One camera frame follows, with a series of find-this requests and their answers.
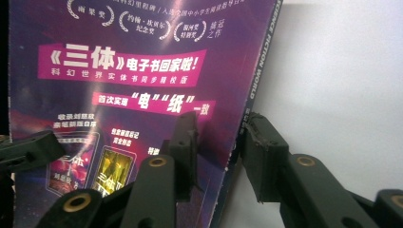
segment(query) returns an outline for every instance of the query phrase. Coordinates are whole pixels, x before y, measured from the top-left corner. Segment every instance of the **small book image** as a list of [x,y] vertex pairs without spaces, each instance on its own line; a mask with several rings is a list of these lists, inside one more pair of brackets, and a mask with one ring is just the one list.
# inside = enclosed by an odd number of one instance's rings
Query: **small book image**
[[86,187],[99,136],[96,133],[72,132],[58,134],[58,137],[66,154],[48,165],[47,190],[62,196]]
[[129,180],[135,158],[134,153],[106,146],[95,174],[92,189],[99,191],[104,197],[121,189]]

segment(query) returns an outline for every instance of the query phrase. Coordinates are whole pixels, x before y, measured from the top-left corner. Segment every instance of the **book spine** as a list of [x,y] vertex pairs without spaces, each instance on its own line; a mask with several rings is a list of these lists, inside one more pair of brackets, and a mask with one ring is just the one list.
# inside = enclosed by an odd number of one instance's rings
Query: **book spine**
[[210,227],[219,227],[219,225],[220,225],[222,210],[223,210],[223,207],[224,207],[224,204],[226,201],[226,197],[228,195],[229,188],[231,186],[232,176],[234,174],[235,165],[238,161],[238,156],[240,153],[239,150],[237,149],[237,147],[238,147],[238,145],[240,143],[240,139],[243,135],[245,124],[247,123],[247,121],[249,119],[249,115],[252,111],[253,103],[255,101],[255,96],[258,91],[260,76],[262,74],[264,65],[266,63],[266,59],[267,59],[270,45],[272,42],[273,34],[275,32],[275,28],[276,28],[276,24],[278,21],[278,16],[279,16],[281,6],[282,6],[282,0],[277,0],[273,7],[271,20],[268,25],[266,34],[264,36],[263,45],[260,50],[260,54],[259,54],[259,58],[258,58],[258,64],[256,66],[254,78],[251,83],[251,87],[249,89],[248,99],[246,100],[245,108],[243,110],[242,120],[240,122],[240,130],[239,130],[238,136],[236,138],[235,148],[230,156],[230,159],[227,163],[227,167],[225,169],[226,173],[223,178],[221,190],[219,192],[219,197],[217,200],[213,218],[210,223]]

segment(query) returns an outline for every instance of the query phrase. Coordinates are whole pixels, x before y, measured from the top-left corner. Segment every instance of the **brass screw hole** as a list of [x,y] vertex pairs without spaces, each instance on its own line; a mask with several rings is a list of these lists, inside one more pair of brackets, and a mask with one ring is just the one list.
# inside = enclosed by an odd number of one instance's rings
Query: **brass screw hole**
[[315,161],[308,157],[298,157],[297,162],[303,166],[314,166],[315,165]]
[[160,167],[166,165],[166,159],[163,158],[155,158],[148,162],[148,164],[152,167]]
[[77,212],[86,208],[91,202],[91,196],[88,193],[82,193],[68,199],[63,205],[66,212]]

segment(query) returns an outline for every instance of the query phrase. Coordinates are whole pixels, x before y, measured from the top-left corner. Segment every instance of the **book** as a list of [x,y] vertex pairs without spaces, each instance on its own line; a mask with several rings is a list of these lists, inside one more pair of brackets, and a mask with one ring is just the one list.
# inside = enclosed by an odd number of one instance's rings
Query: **book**
[[10,1],[10,134],[50,129],[67,151],[17,173],[15,227],[67,192],[136,181],[181,114],[197,113],[198,187],[177,227],[214,226],[280,0]]

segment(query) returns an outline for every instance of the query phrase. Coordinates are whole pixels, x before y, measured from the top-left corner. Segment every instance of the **white wall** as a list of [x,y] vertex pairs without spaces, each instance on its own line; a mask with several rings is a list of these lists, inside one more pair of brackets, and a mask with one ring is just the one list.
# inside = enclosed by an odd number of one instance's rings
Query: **white wall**
[[[284,0],[254,111],[374,200],[403,189],[403,1]],[[283,227],[243,167],[221,228]]]

